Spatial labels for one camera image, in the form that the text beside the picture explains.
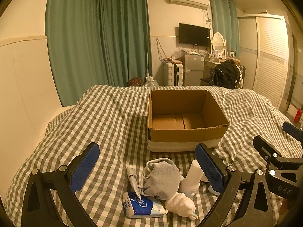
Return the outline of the white cylindrical humidifier bottle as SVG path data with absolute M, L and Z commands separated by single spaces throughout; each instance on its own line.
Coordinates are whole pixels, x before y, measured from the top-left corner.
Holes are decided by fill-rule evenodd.
M 206 183 L 209 182 L 198 161 L 194 159 L 186 177 L 179 186 L 178 192 L 184 193 L 186 197 L 193 198 L 199 190 L 201 181 Z

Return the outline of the white bear plush toy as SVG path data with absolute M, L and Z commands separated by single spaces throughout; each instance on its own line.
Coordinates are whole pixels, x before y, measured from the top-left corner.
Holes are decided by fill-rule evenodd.
M 194 202 L 184 193 L 176 192 L 172 198 L 165 201 L 164 205 L 166 210 L 177 213 L 181 217 L 188 217 L 191 220 L 198 219 Z

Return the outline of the grey cloth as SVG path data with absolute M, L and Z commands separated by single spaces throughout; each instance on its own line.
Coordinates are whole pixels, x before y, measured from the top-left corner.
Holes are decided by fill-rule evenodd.
M 146 163 L 140 177 L 140 194 L 159 200 L 169 200 L 183 180 L 179 169 L 169 158 L 157 158 Z

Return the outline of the white toothpaste tube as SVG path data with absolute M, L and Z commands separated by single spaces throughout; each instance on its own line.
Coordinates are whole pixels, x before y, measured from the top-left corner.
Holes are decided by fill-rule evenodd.
M 141 194 L 140 194 L 140 190 L 139 190 L 138 177 L 137 177 L 135 168 L 133 166 L 128 166 L 126 168 L 126 172 L 127 172 L 129 183 L 130 183 L 133 191 L 135 192 L 136 196 L 141 201 L 142 198 L 141 198 Z

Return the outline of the blue tissue pack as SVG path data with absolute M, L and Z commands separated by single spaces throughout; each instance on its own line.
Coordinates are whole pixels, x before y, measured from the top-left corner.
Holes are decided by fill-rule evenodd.
M 132 191 L 123 194 L 123 208 L 128 218 L 156 218 L 167 214 L 159 200 L 146 196 L 139 199 Z

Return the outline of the red bottle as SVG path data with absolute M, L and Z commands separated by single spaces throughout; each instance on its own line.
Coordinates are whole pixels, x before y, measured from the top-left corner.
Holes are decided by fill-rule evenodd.
M 295 114 L 293 122 L 298 123 L 300 121 L 301 115 L 302 115 L 302 108 L 299 108 Z

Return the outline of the black clothes on chair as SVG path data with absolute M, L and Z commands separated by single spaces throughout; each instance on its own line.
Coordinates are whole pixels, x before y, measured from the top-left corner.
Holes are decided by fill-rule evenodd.
M 211 86 L 236 89 L 240 81 L 240 71 L 232 59 L 218 64 L 211 74 Z

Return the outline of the brown cardboard box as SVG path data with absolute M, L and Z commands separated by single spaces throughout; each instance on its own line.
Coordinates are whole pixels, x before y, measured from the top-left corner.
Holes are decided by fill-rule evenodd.
M 152 90 L 149 94 L 147 147 L 151 152 L 190 152 L 199 143 L 213 148 L 228 127 L 208 90 Z

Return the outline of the white louvered wardrobe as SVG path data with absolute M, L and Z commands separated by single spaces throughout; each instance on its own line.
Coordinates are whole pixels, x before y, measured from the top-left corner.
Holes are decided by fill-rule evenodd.
M 246 14 L 238 22 L 240 64 L 245 67 L 243 89 L 265 96 L 279 108 L 289 66 L 286 20 L 280 15 Z

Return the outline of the wooden dressing table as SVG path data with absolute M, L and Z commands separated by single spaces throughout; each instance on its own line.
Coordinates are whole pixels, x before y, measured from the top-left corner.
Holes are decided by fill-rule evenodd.
M 206 86 L 211 86 L 211 74 L 213 73 L 213 68 L 215 68 L 218 64 L 213 61 L 204 61 L 204 70 L 203 70 L 203 77 L 201 79 L 201 84 Z

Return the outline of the grey mini fridge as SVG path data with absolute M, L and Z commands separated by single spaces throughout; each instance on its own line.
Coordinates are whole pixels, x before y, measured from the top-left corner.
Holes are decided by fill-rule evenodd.
M 183 62 L 183 85 L 199 86 L 203 77 L 204 57 L 199 54 L 185 54 Z

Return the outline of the white oval vanity mirror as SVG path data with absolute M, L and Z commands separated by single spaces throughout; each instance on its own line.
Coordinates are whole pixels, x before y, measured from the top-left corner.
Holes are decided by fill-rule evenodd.
M 216 32 L 212 38 L 212 50 L 217 51 L 218 56 L 223 56 L 226 51 L 226 40 L 220 32 Z

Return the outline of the grey white checkered bedsheet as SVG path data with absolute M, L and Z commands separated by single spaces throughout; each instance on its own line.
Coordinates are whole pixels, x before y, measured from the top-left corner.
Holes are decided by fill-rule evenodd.
M 284 157 L 302 157 L 301 144 L 282 129 L 287 118 L 264 96 L 252 90 L 208 87 L 229 128 L 214 154 L 226 165 L 252 172 L 265 170 L 266 162 L 253 147 L 253 138 L 264 137 Z M 21 225 L 22 206 L 29 175 L 69 164 L 91 142 L 100 148 L 100 157 L 83 189 L 80 203 L 98 226 L 197 226 L 169 213 L 160 218 L 129 219 L 122 208 L 122 196 L 129 184 L 126 166 L 141 174 L 147 161 L 158 158 L 147 148 L 147 111 L 150 89 L 97 85 L 85 92 L 70 110 L 49 122 L 40 144 L 21 165 L 8 193 L 4 208 L 10 220 Z

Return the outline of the white suitcase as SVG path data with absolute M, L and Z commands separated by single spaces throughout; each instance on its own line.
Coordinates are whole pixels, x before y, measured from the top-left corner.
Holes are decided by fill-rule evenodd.
M 163 71 L 165 86 L 183 86 L 183 64 L 166 62 Z

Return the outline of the clear large water jug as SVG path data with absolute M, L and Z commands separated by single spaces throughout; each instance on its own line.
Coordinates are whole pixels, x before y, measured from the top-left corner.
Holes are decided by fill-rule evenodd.
M 156 80 L 154 80 L 153 77 L 147 76 L 146 77 L 146 81 L 144 83 L 144 86 L 151 88 L 151 87 L 158 87 L 159 84 L 158 84 L 158 82 Z

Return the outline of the green curtain by wardrobe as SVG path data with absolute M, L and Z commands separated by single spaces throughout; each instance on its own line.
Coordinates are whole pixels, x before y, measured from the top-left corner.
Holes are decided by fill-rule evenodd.
M 213 33 L 219 32 L 226 40 L 227 52 L 240 54 L 239 24 L 236 3 L 233 0 L 209 0 L 212 10 Z

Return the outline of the brown patterned round object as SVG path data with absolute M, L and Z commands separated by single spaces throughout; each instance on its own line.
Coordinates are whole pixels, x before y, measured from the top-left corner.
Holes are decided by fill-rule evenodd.
M 144 86 L 144 82 L 142 81 L 141 78 L 135 77 L 135 78 L 130 79 L 127 82 L 127 86 L 128 87 L 143 87 Z

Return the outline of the large green curtain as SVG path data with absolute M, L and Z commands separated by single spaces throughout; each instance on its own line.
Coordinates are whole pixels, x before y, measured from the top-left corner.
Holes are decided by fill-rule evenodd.
M 147 0 L 47 0 L 45 33 L 63 106 L 92 86 L 152 75 Z

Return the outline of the black wall television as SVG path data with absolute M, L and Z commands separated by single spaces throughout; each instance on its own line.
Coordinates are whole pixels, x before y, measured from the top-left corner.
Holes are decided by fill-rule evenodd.
M 211 31 L 209 28 L 179 23 L 179 43 L 209 47 Z

